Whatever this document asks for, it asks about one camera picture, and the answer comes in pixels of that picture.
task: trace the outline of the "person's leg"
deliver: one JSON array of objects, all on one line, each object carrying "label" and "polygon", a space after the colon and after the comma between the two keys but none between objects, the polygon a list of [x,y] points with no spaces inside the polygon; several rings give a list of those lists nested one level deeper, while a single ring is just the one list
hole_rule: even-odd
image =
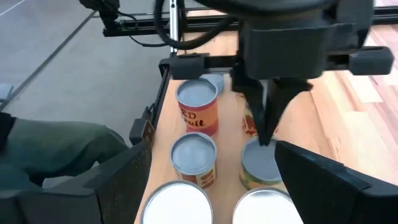
[{"label": "person's leg", "polygon": [[17,119],[0,163],[39,179],[74,176],[126,149],[120,135],[99,124]]},{"label": "person's leg", "polygon": [[0,191],[2,190],[40,190],[23,170],[9,164],[0,164]]}]

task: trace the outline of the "tin can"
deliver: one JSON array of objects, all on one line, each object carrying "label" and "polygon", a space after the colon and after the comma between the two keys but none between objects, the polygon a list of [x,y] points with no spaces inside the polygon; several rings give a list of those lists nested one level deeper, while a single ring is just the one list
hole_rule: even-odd
[{"label": "tin can", "polygon": [[220,95],[224,91],[224,75],[223,74],[204,74],[200,78],[213,81],[217,85],[217,94]]},{"label": "tin can", "polygon": [[[249,104],[245,101],[244,113],[242,118],[242,129],[250,137],[258,136],[256,125],[254,124],[253,114],[251,113]],[[275,128],[274,134],[278,132],[278,126]]]},{"label": "tin can", "polygon": [[260,146],[258,138],[250,139],[243,147],[239,179],[248,189],[273,187],[286,191],[275,160],[276,141]]},{"label": "tin can", "polygon": [[232,224],[302,224],[289,195],[281,190],[261,187],[244,194],[235,206]]},{"label": "tin can", "polygon": [[217,132],[217,92],[216,84],[204,78],[187,80],[178,87],[176,95],[187,132],[201,132],[209,136]]},{"label": "tin can", "polygon": [[213,208],[197,185],[176,180],[158,187],[147,199],[141,224],[212,224]]},{"label": "tin can", "polygon": [[203,133],[187,133],[170,150],[170,161],[178,177],[205,189],[216,180],[217,148]]}]

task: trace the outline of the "silver can lid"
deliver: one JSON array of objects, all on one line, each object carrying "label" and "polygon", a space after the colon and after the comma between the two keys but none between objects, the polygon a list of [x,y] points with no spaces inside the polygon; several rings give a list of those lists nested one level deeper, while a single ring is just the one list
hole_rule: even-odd
[{"label": "silver can lid", "polygon": [[195,184],[176,180],[156,189],[141,214],[141,224],[212,224],[213,209]]},{"label": "silver can lid", "polygon": [[250,190],[235,206],[233,224],[302,224],[289,195],[281,190],[261,187]]},{"label": "silver can lid", "polygon": [[179,137],[170,150],[174,168],[186,175],[198,175],[210,170],[216,157],[215,142],[208,135],[198,132]]},{"label": "silver can lid", "polygon": [[217,85],[204,78],[187,80],[177,89],[178,102],[185,106],[200,107],[211,103],[218,93]]},{"label": "silver can lid", "polygon": [[252,138],[242,150],[242,164],[255,178],[266,182],[282,180],[275,160],[276,141],[271,139],[268,146],[260,146],[259,139]]},{"label": "silver can lid", "polygon": [[200,78],[205,78],[209,81],[213,81],[217,85],[218,94],[224,91],[224,75],[223,74],[204,74]]}]

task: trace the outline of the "gray floor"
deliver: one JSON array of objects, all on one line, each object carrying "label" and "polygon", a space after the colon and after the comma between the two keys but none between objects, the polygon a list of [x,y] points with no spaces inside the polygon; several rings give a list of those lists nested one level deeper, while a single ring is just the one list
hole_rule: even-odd
[{"label": "gray floor", "polygon": [[[121,0],[120,10],[151,12],[152,5]],[[2,0],[0,83],[19,87],[90,13],[78,0]],[[102,29],[100,19],[90,19],[5,112],[25,119],[105,124],[129,143],[134,119],[155,100],[161,80],[157,65],[170,48],[145,49],[128,37],[104,38]],[[157,36],[137,39],[160,42]],[[45,187],[64,180],[46,180]]]}]

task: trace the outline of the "wooden surface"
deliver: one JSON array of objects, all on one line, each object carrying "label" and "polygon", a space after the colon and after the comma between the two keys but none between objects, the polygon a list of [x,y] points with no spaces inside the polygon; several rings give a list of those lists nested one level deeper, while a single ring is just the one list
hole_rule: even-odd
[{"label": "wooden surface", "polygon": [[375,6],[397,6],[398,0],[374,0]]},{"label": "wooden surface", "polygon": [[[197,35],[187,34],[185,39]],[[398,26],[374,27],[368,45],[387,45],[398,57]],[[224,32],[188,53],[233,55],[235,51],[236,34]],[[301,93],[290,102],[280,121],[277,137],[398,185],[397,70],[396,62],[387,76],[354,77],[350,72],[325,72],[321,78],[311,80],[314,84],[311,92]],[[206,189],[215,223],[219,224],[231,223],[236,202],[246,192],[238,179],[241,148],[248,139],[241,127],[244,101],[229,90],[229,76],[225,77],[225,82],[225,92],[218,99],[220,130],[215,136],[218,176],[215,184]],[[169,150],[185,130],[175,99],[179,83],[171,80],[165,97],[149,181],[136,224],[148,196],[161,184],[177,179],[169,161]]]}]

